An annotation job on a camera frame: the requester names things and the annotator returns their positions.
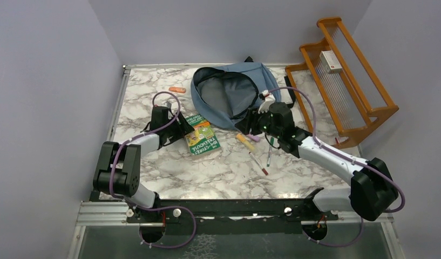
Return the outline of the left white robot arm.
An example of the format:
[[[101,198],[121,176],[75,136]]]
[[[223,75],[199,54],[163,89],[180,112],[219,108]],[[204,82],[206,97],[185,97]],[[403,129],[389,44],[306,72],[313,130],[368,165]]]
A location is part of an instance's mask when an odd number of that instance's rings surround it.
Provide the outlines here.
[[[124,145],[112,141],[102,144],[93,189],[139,207],[147,221],[157,220],[161,214],[159,197],[140,183],[141,158],[193,132],[182,113],[175,115],[168,107],[154,106],[151,121],[141,134]]]

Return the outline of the green treehouse book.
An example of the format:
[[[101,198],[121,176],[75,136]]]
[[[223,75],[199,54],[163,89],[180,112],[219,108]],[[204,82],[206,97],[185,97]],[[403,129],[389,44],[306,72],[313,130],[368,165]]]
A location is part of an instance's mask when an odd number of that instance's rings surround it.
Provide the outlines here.
[[[194,156],[202,156],[221,148],[215,132],[203,116],[197,114],[186,118],[194,131],[185,136],[189,151]]]

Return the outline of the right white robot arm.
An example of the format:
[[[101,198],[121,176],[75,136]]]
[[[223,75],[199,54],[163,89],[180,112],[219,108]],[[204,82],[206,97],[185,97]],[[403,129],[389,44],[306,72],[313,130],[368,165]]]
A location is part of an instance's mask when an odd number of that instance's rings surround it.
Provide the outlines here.
[[[356,212],[361,218],[374,221],[382,213],[391,212],[389,207],[401,194],[382,160],[357,158],[323,143],[295,126],[292,112],[284,103],[273,103],[264,113],[250,108],[235,126],[244,134],[264,133],[274,137],[284,152],[323,167],[349,185],[316,191],[303,204],[303,213],[311,220],[337,210]]]

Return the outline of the blue student backpack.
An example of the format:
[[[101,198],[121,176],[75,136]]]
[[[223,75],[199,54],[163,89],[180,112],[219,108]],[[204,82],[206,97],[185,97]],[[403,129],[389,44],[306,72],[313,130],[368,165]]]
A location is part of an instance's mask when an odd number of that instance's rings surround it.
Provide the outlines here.
[[[262,104],[259,94],[279,88],[276,78],[251,57],[244,62],[197,69],[191,81],[195,110],[212,125],[236,130],[248,109]]]

